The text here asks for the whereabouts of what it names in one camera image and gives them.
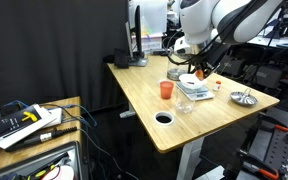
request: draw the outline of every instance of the metal bowl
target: metal bowl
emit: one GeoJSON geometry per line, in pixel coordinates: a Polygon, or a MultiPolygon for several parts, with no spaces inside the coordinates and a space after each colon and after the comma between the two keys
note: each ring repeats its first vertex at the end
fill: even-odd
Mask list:
{"type": "Polygon", "coordinates": [[[257,104],[258,102],[257,99],[254,96],[247,93],[247,90],[245,90],[245,92],[232,92],[231,93],[232,101],[241,106],[253,106],[257,104]]]}

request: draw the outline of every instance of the black curtain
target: black curtain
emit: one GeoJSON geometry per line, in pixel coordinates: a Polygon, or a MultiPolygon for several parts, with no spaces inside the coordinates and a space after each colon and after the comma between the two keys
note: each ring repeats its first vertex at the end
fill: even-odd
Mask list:
{"type": "Polygon", "coordinates": [[[116,103],[102,62],[127,49],[127,0],[0,0],[0,106],[80,96],[89,110],[116,103]]]}

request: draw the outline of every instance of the table top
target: table top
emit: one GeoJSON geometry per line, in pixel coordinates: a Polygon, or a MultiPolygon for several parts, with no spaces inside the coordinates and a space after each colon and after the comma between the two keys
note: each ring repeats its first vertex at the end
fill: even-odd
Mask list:
{"type": "MultiPolygon", "coordinates": [[[[60,105],[60,106],[64,106],[67,104],[80,105],[80,98],[79,97],[73,97],[73,98],[63,99],[63,100],[59,100],[59,101],[49,102],[48,104],[56,104],[56,105],[60,105]]],[[[69,113],[72,114],[73,116],[79,116],[81,114],[79,107],[70,108],[70,109],[67,109],[67,111],[69,111],[69,113]]],[[[68,122],[68,123],[57,125],[56,128],[60,130],[60,129],[70,128],[73,126],[76,126],[77,128],[81,127],[80,122],[73,121],[73,122],[68,122]]],[[[53,127],[46,128],[46,131],[50,131],[50,130],[52,130],[52,128],[53,127]]],[[[65,144],[65,143],[68,143],[71,141],[80,142],[81,141],[81,132],[80,131],[72,132],[72,133],[66,134],[64,136],[60,136],[58,138],[43,142],[40,145],[32,146],[29,148],[17,150],[17,151],[10,152],[10,153],[7,153],[3,149],[0,148],[0,168],[3,168],[7,165],[11,165],[11,164],[14,164],[16,162],[22,161],[22,160],[27,159],[29,157],[38,155],[42,152],[56,148],[62,144],[65,144]]]]}
{"type": "Polygon", "coordinates": [[[167,58],[148,56],[148,59],[146,67],[119,69],[113,64],[108,66],[160,153],[183,146],[279,102],[274,97],[252,89],[251,95],[257,98],[258,104],[253,107],[239,106],[232,102],[230,93],[244,92],[248,87],[213,73],[207,78],[205,86],[211,90],[219,80],[222,82],[220,91],[211,90],[215,95],[213,99],[196,101],[193,111],[184,114],[175,108],[175,86],[171,99],[160,97],[158,82],[167,79],[167,58]],[[174,123],[169,126],[156,123],[153,116],[159,111],[170,112],[175,118],[174,123]]]}

